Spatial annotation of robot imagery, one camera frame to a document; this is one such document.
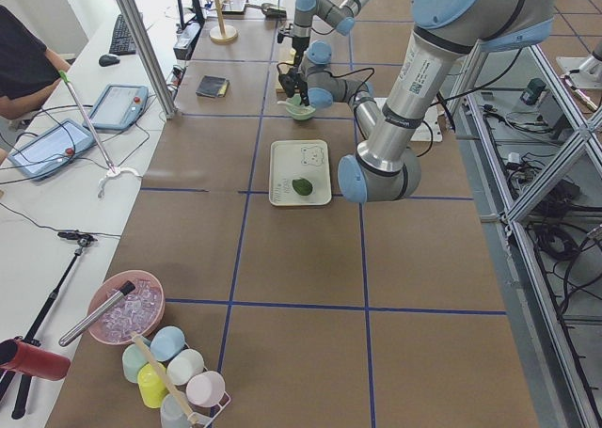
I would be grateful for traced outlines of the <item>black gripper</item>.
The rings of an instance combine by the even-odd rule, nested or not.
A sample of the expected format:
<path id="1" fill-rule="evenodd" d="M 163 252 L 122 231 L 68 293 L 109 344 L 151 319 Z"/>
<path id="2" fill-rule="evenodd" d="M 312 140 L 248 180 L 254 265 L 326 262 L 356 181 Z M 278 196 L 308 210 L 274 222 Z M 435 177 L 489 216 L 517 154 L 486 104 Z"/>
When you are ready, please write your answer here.
<path id="1" fill-rule="evenodd" d="M 299 93 L 301 104 L 309 106 L 307 83 L 303 80 L 302 75 L 296 66 L 292 66 L 286 74 L 281 74 L 279 76 L 279 81 L 288 96 Z"/>
<path id="2" fill-rule="evenodd" d="M 310 27 L 299 26 L 295 23 L 287 24 L 277 32 L 277 42 L 282 43 L 285 38 L 292 40 L 293 48 L 290 50 L 291 64 L 298 65 L 298 60 L 301 61 L 306 50 L 309 47 Z"/>

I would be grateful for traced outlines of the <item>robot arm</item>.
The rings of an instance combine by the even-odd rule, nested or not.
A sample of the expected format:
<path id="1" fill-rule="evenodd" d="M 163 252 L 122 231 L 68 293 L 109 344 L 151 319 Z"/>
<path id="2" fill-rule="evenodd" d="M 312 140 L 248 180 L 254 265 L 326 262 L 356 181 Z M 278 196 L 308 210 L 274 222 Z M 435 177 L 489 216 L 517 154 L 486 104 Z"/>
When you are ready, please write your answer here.
<path id="1" fill-rule="evenodd" d="M 522 49 L 551 33 L 554 0 L 411 0 L 413 31 L 402 69 L 384 104 L 368 84 L 336 77 L 331 48 L 310 38 L 314 18 L 348 35 L 370 0 L 295 0 L 291 25 L 293 66 L 279 81 L 288 96 L 299 94 L 316 109 L 346 103 L 366 138 L 338 165 L 344 197 L 355 203 L 411 195 L 420 183 L 420 164 L 409 142 L 422 124 L 453 63 L 476 44 L 485 52 Z"/>
<path id="2" fill-rule="evenodd" d="M 277 42 L 292 39 L 295 50 L 293 64 L 299 66 L 309 48 L 313 18 L 317 16 L 336 32 L 348 36 L 355 25 L 355 17 L 370 0 L 343 0 L 338 6 L 331 0 L 295 0 L 293 21 L 282 27 Z"/>

